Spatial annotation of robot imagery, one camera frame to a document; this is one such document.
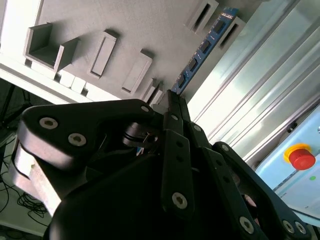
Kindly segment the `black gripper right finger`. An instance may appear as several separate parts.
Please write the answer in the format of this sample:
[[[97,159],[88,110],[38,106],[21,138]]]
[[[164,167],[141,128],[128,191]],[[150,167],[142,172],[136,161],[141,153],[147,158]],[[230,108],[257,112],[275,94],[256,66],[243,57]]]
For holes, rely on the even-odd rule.
[[[185,130],[197,156],[200,175],[213,185],[220,200],[224,234],[228,240],[310,240],[305,223],[226,143],[211,145],[191,121],[185,99],[180,99]]]

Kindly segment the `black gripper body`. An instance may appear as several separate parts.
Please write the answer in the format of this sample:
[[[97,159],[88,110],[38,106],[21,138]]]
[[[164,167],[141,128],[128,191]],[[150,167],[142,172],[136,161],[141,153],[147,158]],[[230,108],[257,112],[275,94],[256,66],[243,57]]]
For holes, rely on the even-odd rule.
[[[222,203],[201,176],[185,126],[160,131],[160,151],[105,159],[106,172],[72,191],[47,240],[227,240]]]

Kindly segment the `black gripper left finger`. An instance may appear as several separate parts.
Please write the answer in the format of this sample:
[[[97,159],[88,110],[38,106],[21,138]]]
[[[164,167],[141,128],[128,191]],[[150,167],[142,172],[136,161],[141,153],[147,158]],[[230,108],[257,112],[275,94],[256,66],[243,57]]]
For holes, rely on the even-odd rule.
[[[105,159],[160,152],[160,132],[182,132],[183,97],[166,93],[151,108],[139,99],[28,108],[18,128],[16,167],[53,217],[74,190],[106,172]]]

